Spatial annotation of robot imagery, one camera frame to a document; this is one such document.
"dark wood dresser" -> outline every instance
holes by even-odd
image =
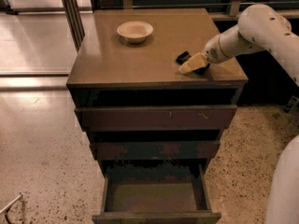
[[[204,173],[234,117],[247,77],[232,59],[202,76],[178,72],[177,56],[201,51],[218,30],[204,9],[99,10],[67,87],[105,177],[94,223],[216,223]],[[154,31],[128,44],[116,30]]]

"floor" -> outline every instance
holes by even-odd
[[[76,58],[64,16],[0,15],[0,32],[0,71],[69,71]],[[0,78],[0,209],[21,192],[15,223],[92,224],[101,207],[103,176],[64,84]],[[279,154],[297,134],[299,121],[278,105],[238,108],[206,171],[219,224],[263,223]]]

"wooden tabletop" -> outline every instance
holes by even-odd
[[[145,21],[153,33],[141,44],[127,43],[117,28]],[[163,86],[165,84],[245,83],[236,61],[212,64],[203,76],[182,75],[176,58],[200,52],[219,31],[205,9],[97,10],[85,28],[81,48],[67,81],[69,88]]]

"terrazzo floor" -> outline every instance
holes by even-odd
[[[103,176],[68,91],[1,92],[0,104],[0,207],[21,192],[16,223],[92,223]],[[279,106],[238,108],[206,171],[219,224],[263,223],[279,154],[298,133]]]

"bowl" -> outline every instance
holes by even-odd
[[[118,34],[130,43],[143,42],[151,35],[152,31],[152,26],[143,21],[128,21],[120,25],[117,29]]]

